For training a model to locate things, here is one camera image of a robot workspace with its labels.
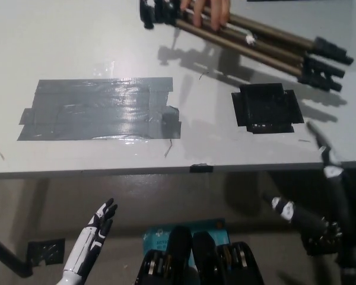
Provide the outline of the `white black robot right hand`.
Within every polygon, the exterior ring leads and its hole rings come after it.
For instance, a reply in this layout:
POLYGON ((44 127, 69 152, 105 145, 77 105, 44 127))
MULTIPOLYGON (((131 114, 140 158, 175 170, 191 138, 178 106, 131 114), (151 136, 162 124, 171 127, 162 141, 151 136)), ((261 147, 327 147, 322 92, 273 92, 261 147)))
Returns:
POLYGON ((323 174, 330 187, 333 219, 321 218, 290 200, 266 192, 262 194, 262 199, 301 233, 309 255, 351 252, 356 248, 356 218, 348 196, 351 186, 345 169, 321 130, 310 121, 306 122, 306 127, 321 152, 323 174))

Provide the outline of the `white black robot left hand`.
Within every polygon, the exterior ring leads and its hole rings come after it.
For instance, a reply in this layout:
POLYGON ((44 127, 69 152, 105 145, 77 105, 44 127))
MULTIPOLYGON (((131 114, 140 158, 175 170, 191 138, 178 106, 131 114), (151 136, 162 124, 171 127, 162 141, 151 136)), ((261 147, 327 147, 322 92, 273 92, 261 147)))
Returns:
POLYGON ((114 199, 106 201, 82 229, 63 269, 67 284, 83 284, 95 264, 117 210, 114 199))

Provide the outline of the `person's bare hand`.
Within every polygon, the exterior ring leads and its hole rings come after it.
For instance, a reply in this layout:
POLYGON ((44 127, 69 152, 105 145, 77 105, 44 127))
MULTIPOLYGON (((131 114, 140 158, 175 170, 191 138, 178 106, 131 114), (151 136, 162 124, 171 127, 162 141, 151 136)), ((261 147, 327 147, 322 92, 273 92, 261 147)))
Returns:
POLYGON ((202 12, 204 8, 209 5, 211 28, 215 31, 219 30, 221 26, 227 24, 230 17, 230 0, 183 0, 180 1, 180 9, 187 10, 193 4, 193 25, 200 27, 202 25, 202 12))

